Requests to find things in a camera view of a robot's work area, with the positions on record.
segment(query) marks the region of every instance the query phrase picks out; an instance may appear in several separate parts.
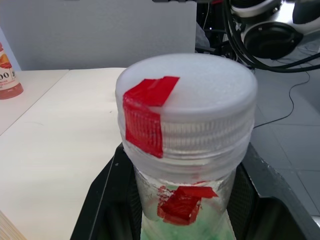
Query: frosted lid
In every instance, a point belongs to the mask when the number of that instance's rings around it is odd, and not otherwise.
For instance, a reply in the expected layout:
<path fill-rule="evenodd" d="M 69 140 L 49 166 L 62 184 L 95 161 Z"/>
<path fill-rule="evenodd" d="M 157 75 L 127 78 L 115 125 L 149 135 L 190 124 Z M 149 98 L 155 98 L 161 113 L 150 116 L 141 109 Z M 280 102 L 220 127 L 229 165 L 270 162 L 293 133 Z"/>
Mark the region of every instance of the frosted lid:
<path fill-rule="evenodd" d="M 165 76 L 179 80 L 164 105 L 148 106 L 150 113 L 142 114 L 135 108 L 138 101 L 128 102 L 128 91 L 144 79 Z M 125 152 L 145 173 L 158 177 L 166 173 L 165 179 L 173 180 L 207 171 L 217 178 L 237 167 L 246 152 L 254 126 L 257 81 L 235 61 L 198 53 L 149 58 L 119 76 L 115 95 Z"/>
<path fill-rule="evenodd" d="M 207 54 L 171 54 L 140 61 L 125 70 L 116 84 L 116 95 L 123 94 L 143 79 L 180 77 L 162 108 L 162 117 L 230 113 L 251 102 L 256 95 L 254 75 L 246 67 L 223 57 Z"/>

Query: white wall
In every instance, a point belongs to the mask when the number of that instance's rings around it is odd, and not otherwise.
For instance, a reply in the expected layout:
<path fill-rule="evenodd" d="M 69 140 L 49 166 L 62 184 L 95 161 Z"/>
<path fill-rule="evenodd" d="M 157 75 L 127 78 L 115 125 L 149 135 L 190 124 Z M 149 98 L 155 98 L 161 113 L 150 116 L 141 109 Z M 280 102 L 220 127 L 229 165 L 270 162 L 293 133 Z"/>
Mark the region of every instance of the white wall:
<path fill-rule="evenodd" d="M 0 1 L 0 26 L 23 70 L 128 67 L 193 52 L 194 2 Z"/>

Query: bottle label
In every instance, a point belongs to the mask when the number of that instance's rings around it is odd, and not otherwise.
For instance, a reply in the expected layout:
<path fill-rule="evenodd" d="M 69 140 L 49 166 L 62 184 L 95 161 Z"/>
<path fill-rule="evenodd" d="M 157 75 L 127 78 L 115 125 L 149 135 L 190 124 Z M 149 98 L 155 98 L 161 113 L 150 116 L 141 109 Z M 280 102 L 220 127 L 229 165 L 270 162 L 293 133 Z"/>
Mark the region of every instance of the bottle label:
<path fill-rule="evenodd" d="M 0 43 L 0 91 L 13 88 L 18 84 L 15 71 Z"/>

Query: wooden board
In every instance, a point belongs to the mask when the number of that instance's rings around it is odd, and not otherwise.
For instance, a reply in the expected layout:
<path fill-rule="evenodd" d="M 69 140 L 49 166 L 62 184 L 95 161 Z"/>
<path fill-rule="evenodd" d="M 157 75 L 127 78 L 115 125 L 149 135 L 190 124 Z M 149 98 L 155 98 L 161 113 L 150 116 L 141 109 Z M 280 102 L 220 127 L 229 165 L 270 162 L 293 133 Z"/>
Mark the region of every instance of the wooden board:
<path fill-rule="evenodd" d="M 27 240 L 1 211 L 0 240 Z"/>

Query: green liquid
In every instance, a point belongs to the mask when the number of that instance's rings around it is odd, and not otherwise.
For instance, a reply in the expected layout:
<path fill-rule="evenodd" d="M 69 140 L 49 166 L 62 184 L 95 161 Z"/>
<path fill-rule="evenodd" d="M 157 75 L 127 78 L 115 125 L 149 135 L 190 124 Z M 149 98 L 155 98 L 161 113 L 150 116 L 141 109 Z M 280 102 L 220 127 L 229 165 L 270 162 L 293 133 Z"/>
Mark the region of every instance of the green liquid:
<path fill-rule="evenodd" d="M 227 212 L 218 214 L 203 204 L 196 221 L 188 226 L 149 220 L 142 216 L 141 240 L 235 240 Z"/>

